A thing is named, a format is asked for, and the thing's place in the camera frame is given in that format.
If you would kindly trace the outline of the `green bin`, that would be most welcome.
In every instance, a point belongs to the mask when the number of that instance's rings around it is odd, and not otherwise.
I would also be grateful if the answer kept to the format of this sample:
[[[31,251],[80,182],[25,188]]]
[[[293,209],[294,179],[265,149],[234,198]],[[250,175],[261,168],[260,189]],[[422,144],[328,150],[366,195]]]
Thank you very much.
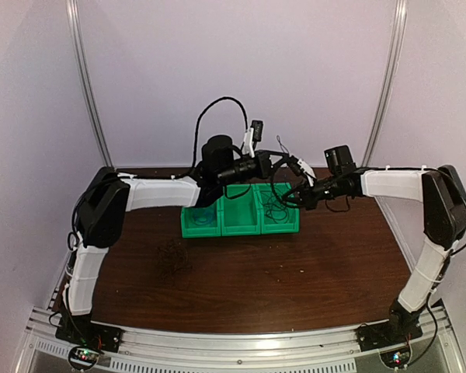
[[[262,235],[295,234],[300,231],[298,209],[288,208],[277,199],[269,183],[255,186],[259,198],[260,230]]]
[[[201,239],[221,236],[221,221],[217,207],[183,207],[181,233],[184,239]]]
[[[253,185],[227,186],[226,196],[221,198],[221,234],[223,236],[260,235],[258,202]]]

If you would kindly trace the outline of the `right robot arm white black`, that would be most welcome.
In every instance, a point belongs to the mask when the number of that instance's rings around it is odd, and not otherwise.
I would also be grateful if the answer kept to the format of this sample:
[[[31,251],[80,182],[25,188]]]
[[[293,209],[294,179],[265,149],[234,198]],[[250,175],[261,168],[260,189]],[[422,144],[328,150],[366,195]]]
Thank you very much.
[[[419,313],[429,305],[451,259],[465,249],[466,191],[451,165],[432,168],[357,166],[346,145],[325,151],[330,175],[319,179],[308,164],[293,155],[287,167],[302,182],[280,199],[294,207],[311,210],[321,201],[338,197],[369,197],[413,201],[422,207],[423,245],[411,275],[393,301],[383,337],[400,342],[412,331]]]

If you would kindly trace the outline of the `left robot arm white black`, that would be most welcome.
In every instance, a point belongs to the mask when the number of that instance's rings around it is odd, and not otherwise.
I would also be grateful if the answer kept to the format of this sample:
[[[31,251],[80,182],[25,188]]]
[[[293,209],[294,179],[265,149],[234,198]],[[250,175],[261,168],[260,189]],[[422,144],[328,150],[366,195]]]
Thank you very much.
[[[73,209],[68,248],[68,284],[63,303],[70,315],[67,334],[80,345],[96,338],[96,328],[82,315],[92,311],[92,297],[105,255],[119,239],[129,211],[153,207],[208,207],[225,187],[273,175],[272,159],[290,158],[286,152],[258,150],[256,139],[245,134],[245,148],[227,135],[210,138],[201,160],[183,175],[144,177],[101,168]]]

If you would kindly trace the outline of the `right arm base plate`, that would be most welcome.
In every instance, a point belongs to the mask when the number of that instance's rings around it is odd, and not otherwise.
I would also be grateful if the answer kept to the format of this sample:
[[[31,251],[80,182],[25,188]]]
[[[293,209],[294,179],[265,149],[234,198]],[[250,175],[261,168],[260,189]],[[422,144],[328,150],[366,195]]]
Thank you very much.
[[[414,326],[411,330],[405,332],[396,331],[389,325],[389,322],[364,323],[358,326],[355,332],[362,352],[405,343],[423,335],[422,329],[418,326]]]

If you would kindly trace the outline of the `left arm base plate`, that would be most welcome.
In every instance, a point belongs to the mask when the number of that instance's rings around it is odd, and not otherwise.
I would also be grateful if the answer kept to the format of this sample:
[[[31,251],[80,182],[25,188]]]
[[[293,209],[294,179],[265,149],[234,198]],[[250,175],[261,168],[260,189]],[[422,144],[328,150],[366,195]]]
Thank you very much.
[[[122,334],[121,328],[93,323],[89,317],[76,316],[69,319],[63,316],[55,336],[59,340],[93,350],[117,353]]]

